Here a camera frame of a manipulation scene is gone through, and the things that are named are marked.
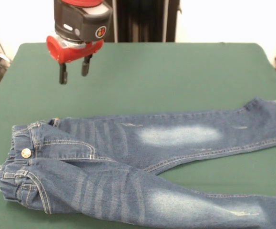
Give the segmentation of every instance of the green table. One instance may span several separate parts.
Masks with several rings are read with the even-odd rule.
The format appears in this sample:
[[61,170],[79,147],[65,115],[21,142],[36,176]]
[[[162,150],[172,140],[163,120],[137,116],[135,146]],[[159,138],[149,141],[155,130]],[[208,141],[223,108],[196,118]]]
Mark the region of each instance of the green table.
[[[0,164],[10,130],[52,117],[229,109],[255,96],[276,99],[276,73],[256,44],[107,43],[89,75],[81,61],[58,64],[44,43],[24,44],[0,85]],[[178,166],[162,177],[202,191],[276,196],[276,147]],[[46,215],[3,200],[0,229],[139,228],[83,215]]]

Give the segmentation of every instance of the jeans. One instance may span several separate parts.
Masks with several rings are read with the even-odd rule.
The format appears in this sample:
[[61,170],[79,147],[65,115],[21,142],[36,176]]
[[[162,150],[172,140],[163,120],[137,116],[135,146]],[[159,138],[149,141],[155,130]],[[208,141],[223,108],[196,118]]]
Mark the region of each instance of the jeans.
[[55,118],[12,128],[0,191],[48,214],[154,228],[276,229],[276,197],[202,193],[156,176],[273,146],[276,101],[259,98],[235,110]]

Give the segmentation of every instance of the jeans waistband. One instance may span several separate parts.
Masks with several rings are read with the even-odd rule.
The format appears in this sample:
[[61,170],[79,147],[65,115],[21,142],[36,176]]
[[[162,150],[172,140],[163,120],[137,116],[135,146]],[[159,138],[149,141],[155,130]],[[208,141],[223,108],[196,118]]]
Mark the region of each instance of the jeans waistband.
[[25,176],[28,173],[25,167],[29,164],[29,160],[22,156],[24,155],[22,151],[26,149],[33,158],[34,147],[31,129],[40,125],[41,122],[37,122],[12,128],[11,148],[6,161],[0,166],[0,191],[7,200],[20,201],[18,194],[20,183],[16,177]]

